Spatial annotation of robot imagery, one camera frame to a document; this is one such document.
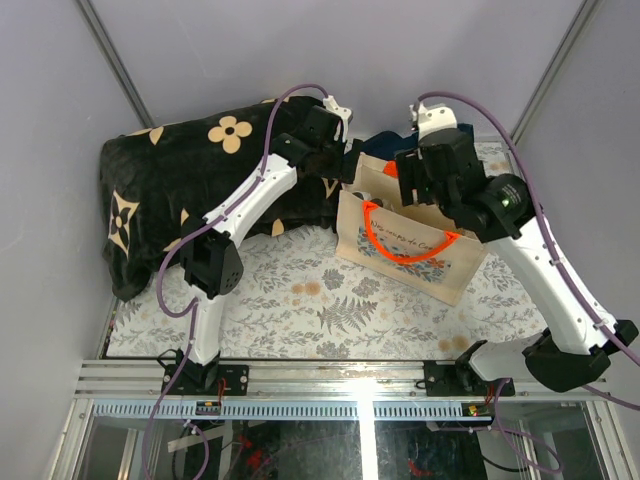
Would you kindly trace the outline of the beige canvas bag orange handles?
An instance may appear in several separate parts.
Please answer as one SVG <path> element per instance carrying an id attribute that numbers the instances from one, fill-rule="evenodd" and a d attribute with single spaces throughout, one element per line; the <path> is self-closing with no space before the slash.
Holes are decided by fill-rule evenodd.
<path id="1" fill-rule="evenodd" d="M 386 199 L 392 210 L 351 191 Z M 434 205 L 401 203 L 391 164 L 362 154 L 352 184 L 340 191 L 336 255 L 415 288 L 450 306 L 458 304 L 486 255 L 471 232 L 460 230 Z"/>

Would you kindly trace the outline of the clear square bottle grey cap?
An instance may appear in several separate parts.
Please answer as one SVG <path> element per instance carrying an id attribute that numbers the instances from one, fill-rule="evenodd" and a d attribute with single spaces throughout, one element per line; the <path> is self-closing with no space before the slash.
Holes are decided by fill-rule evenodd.
<path id="1" fill-rule="evenodd" d="M 393 209 L 393 204 L 386 200 L 386 199 L 380 199 L 380 198 L 374 198 L 371 200 L 372 203 L 374 203 L 375 205 L 377 205 L 380 208 L 384 208 L 387 210 L 392 210 Z"/>

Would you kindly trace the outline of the white rectangular lotion bottle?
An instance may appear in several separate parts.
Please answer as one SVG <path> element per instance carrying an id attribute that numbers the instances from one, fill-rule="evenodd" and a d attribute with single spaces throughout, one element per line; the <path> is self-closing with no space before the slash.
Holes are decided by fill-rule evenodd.
<path id="1" fill-rule="evenodd" d="M 371 195 L 368 192 L 363 191 L 351 191 L 351 194 L 359 198 L 362 201 L 370 201 Z"/>

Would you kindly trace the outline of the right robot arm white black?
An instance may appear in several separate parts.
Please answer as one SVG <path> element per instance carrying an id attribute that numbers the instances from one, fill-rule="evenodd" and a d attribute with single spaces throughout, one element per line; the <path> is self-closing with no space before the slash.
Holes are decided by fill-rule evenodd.
<path id="1" fill-rule="evenodd" d="M 476 342 L 456 362 L 458 387 L 474 395 L 491 381 L 528 378 L 558 393 L 592 389 L 638 329 L 611 315 L 578 279 L 525 181 L 488 175 L 472 137 L 456 127 L 426 135 L 395 163 L 403 205 L 435 205 L 472 232 L 508 265 L 546 322 L 527 338 Z"/>

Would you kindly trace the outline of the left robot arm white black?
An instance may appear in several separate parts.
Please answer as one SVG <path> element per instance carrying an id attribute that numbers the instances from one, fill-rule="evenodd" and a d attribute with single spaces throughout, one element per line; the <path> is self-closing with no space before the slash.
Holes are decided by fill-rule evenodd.
<path id="1" fill-rule="evenodd" d="M 343 167 L 351 109 L 333 96 L 311 108 L 293 133 L 273 133 L 276 115 L 268 117 L 258 165 L 219 206 L 188 227 L 185 238 L 167 254 L 178 256 L 184 281 L 193 295 L 188 343 L 164 369 L 165 394 L 208 394 L 225 388 L 220 371 L 220 329 L 229 294 L 244 273 L 238 248 L 259 218 L 308 172 L 312 161 L 329 158 L 329 171 L 338 181 L 354 174 Z"/>

